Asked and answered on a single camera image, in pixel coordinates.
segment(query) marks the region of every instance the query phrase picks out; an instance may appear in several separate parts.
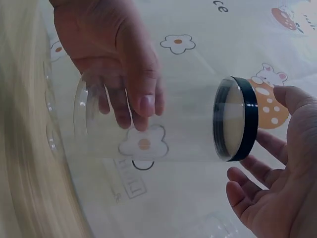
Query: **wrist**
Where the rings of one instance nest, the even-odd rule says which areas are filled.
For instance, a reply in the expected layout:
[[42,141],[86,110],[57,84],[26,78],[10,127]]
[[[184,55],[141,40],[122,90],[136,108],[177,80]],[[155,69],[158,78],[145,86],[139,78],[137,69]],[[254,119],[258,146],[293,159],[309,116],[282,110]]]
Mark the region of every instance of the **wrist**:
[[304,204],[293,222],[290,238],[317,237],[317,182],[307,194]]

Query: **table surface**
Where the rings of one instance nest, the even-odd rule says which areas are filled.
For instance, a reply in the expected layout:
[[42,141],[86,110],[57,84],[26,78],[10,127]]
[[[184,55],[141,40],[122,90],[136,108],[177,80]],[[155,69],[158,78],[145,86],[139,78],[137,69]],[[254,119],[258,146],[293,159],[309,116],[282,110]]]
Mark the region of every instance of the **table surface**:
[[[53,45],[58,38],[52,9],[44,1],[41,4]],[[234,75],[253,82],[298,86],[317,96],[317,14],[312,4],[295,0],[280,4],[274,0],[136,1],[165,80],[175,77],[187,82],[202,75]],[[296,28],[285,25],[281,12]],[[241,167],[237,163],[165,162],[140,172],[129,161],[122,167],[112,158],[74,156],[72,113],[80,75],[65,52],[52,56],[56,108],[67,159],[81,206],[97,238],[104,234],[177,237],[184,225],[212,212],[228,217],[241,237],[253,237],[235,217],[225,195],[226,170]],[[261,103],[259,110],[265,111],[266,102]],[[271,114],[261,115],[260,127],[271,127],[269,132],[285,139],[289,119],[272,126]],[[257,144],[252,153],[274,168],[283,167]],[[127,185],[126,174],[133,177],[137,192]]]

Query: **black plastic lid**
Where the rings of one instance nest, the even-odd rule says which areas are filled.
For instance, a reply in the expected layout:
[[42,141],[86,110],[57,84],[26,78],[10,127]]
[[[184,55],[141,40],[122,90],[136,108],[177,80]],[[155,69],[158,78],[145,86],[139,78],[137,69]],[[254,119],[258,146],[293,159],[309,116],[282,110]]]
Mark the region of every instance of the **black plastic lid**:
[[213,140],[219,157],[240,161],[256,140],[258,103],[251,84],[244,78],[222,80],[213,107]]

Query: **cartoon mouse print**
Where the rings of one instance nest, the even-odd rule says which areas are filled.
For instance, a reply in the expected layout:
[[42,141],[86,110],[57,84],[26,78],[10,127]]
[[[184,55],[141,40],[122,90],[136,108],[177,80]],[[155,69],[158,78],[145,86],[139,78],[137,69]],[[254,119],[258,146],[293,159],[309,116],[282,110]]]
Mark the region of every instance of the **cartoon mouse print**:
[[271,10],[274,18],[284,27],[298,31],[300,33],[307,33],[315,31],[315,25],[307,14],[297,11],[296,13],[288,6],[280,6],[279,8],[272,8]]
[[285,73],[275,73],[273,67],[267,63],[263,63],[262,66],[263,69],[260,70],[255,76],[258,78],[257,81],[262,80],[271,87],[284,85],[284,82],[287,80],[287,75]]
[[287,108],[282,106],[273,93],[274,86],[282,86],[287,80],[286,73],[275,73],[271,65],[262,64],[263,69],[248,81],[256,94],[259,108],[259,128],[275,129],[289,117]]

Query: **hand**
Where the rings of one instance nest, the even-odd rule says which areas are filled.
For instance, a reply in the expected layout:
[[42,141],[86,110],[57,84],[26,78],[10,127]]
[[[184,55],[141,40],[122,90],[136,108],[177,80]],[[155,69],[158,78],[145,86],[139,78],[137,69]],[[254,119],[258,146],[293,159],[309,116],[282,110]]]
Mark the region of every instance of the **hand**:
[[[148,117],[162,114],[164,98],[159,62],[132,0],[51,3],[59,39],[81,74],[92,68],[123,73],[112,78],[99,75],[119,126],[130,126],[130,106],[135,127],[145,130]],[[99,108],[109,113],[107,97],[99,98]]]
[[287,143],[261,130],[257,141],[285,169],[273,170],[248,156],[241,164],[268,190],[230,168],[228,200],[258,238],[317,237],[317,99],[295,87],[275,87],[274,94],[292,116]]

